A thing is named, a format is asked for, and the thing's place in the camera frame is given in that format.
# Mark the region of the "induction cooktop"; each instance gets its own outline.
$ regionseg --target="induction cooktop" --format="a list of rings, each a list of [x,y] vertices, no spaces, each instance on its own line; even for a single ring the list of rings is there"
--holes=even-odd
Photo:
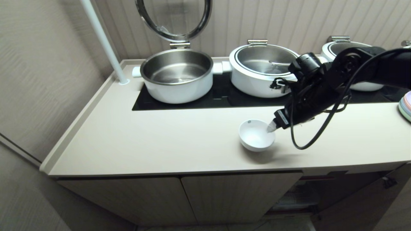
[[[247,95],[238,90],[230,81],[231,73],[213,75],[211,90],[200,99],[185,104],[166,104],[160,102],[148,93],[146,86],[141,89],[133,111],[168,110],[168,109],[204,109],[204,108],[231,108],[231,107],[261,107],[283,106],[291,94],[273,99],[258,98]],[[408,89],[384,86],[375,92],[351,91],[350,104],[398,102],[407,93]]]

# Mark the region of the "countertop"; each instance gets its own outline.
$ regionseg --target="countertop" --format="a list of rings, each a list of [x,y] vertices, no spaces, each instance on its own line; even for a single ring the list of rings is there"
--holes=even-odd
[[[274,145],[253,153],[239,141],[248,119],[270,122],[280,106],[132,111],[143,85],[132,78],[142,60],[124,60],[131,82],[112,74],[43,162],[49,176],[138,176],[184,173],[303,170],[390,170],[411,160],[411,126],[398,103],[350,104],[335,114],[317,142],[296,149],[290,130],[278,129]],[[297,143],[308,142],[327,114],[295,127]]]

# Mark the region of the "robotic arm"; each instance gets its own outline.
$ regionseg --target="robotic arm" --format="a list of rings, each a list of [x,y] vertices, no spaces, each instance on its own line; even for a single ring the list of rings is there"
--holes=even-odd
[[[333,62],[323,64],[313,53],[307,53],[293,61],[288,70],[297,81],[279,83],[290,88],[292,98],[274,113],[275,118],[267,131],[291,127],[294,145],[306,149],[321,135],[339,104],[344,99],[348,102],[351,84],[367,81],[411,89],[411,49],[385,51],[380,47],[352,47],[339,53]],[[270,86],[279,87],[276,80]],[[333,104],[334,108],[317,135],[303,147],[296,145],[293,126],[313,119]]]

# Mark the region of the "white bowl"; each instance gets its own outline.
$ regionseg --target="white bowl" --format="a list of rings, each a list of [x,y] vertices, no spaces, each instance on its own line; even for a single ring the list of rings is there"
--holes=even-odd
[[[241,144],[253,152],[267,150],[275,140],[274,132],[267,132],[268,124],[261,120],[246,120],[238,130]]]

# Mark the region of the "stacked plates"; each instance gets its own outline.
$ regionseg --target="stacked plates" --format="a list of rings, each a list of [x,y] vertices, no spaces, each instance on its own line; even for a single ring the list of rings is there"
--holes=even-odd
[[[398,108],[401,114],[411,122],[411,91],[399,101]]]

